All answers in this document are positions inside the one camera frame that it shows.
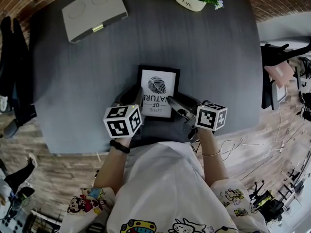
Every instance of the person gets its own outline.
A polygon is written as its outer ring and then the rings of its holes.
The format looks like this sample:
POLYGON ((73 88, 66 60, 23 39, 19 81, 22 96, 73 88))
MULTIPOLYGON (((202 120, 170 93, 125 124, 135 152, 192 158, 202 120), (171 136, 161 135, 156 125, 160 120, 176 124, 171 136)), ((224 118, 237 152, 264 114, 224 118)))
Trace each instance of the person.
POLYGON ((60 233, 268 233, 247 190, 229 178, 211 131, 198 128, 204 169, 189 143, 111 149, 92 188, 77 190, 60 233))
POLYGON ((7 216, 19 186, 24 183, 37 166, 35 156, 30 153, 26 167, 6 176, 5 179, 0 179, 0 219, 7 216))

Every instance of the plant pot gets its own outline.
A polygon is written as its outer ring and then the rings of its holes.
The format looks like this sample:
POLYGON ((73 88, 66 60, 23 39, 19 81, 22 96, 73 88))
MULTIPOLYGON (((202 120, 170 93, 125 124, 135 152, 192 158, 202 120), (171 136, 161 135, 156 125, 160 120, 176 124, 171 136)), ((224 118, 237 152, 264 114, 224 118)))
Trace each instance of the plant pot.
POLYGON ((206 2, 202 2, 199 0, 176 0, 181 6, 192 10, 192 11, 201 11, 203 10, 206 2))

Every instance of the gray table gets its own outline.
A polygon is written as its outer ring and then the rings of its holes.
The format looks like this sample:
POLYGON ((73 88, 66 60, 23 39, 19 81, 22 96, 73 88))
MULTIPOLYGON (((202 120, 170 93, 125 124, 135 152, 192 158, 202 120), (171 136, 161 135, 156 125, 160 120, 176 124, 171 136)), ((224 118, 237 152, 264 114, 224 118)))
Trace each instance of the gray table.
POLYGON ((77 44, 57 0, 31 22, 35 108, 51 153, 107 151, 106 107, 136 82, 139 64, 180 69, 179 91, 227 106, 224 134, 259 121, 262 71, 249 0, 192 12, 175 0, 123 0, 129 17, 77 44))

